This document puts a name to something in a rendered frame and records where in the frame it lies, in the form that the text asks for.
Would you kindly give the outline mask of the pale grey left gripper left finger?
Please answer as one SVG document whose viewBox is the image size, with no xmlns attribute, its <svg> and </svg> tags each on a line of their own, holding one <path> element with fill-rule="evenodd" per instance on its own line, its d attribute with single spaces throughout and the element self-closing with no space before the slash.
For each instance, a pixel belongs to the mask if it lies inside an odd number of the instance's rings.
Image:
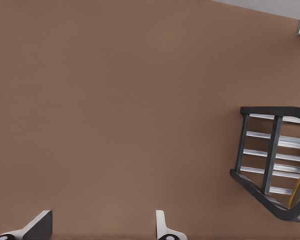
<svg viewBox="0 0 300 240">
<path fill-rule="evenodd" d="M 0 240 L 50 240 L 53 234 L 53 212 L 44 210 L 25 227 L 0 234 Z"/>
</svg>

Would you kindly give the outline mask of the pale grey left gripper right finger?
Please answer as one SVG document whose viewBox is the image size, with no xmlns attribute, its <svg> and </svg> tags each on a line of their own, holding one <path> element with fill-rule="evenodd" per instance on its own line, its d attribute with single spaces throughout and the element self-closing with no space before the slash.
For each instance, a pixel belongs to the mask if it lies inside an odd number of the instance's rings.
<svg viewBox="0 0 300 240">
<path fill-rule="evenodd" d="M 179 231 L 167 227 L 163 210 L 155 211 L 156 240 L 188 240 L 188 237 Z"/>
</svg>

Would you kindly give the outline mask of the black shoe rack silver bars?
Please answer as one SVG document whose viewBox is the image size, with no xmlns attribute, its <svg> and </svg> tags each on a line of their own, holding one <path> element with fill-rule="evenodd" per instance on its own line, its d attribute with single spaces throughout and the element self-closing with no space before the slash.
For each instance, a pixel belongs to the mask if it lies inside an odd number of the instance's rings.
<svg viewBox="0 0 300 240">
<path fill-rule="evenodd" d="M 235 168 L 230 175 L 243 186 L 269 212 L 283 221 L 300 223 L 300 201 L 293 207 L 284 206 L 273 194 L 289 196 L 300 177 L 300 165 L 276 162 L 291 161 L 300 163 L 300 155 L 296 153 L 279 153 L 278 148 L 300 150 L 300 137 L 281 135 L 284 123 L 300 126 L 300 107 L 297 106 L 242 106 L 240 113 L 243 116 L 239 146 Z M 272 121 L 271 132 L 249 130 L 250 119 Z M 263 139 L 268 141 L 265 150 L 246 148 L 247 138 Z M 263 168 L 243 165 L 244 156 L 264 158 Z M 245 173 L 262 175 L 260 186 L 249 179 Z M 296 180 L 293 188 L 273 185 L 274 177 Z"/>
</svg>

